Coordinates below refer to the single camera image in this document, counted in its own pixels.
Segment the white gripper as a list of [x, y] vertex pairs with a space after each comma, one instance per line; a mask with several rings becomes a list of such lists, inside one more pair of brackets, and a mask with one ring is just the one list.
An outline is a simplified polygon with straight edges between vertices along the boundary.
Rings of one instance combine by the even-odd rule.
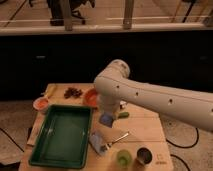
[[99, 110], [109, 114], [113, 119], [116, 118], [116, 113], [120, 108], [120, 101], [116, 98], [100, 95], [98, 98]]

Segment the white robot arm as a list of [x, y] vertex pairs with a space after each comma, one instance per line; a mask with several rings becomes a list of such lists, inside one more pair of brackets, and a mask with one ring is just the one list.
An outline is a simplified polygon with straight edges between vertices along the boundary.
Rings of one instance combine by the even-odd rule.
[[129, 74], [128, 64], [116, 59], [96, 76], [94, 87], [104, 110], [123, 100], [213, 132], [213, 93], [136, 82]]

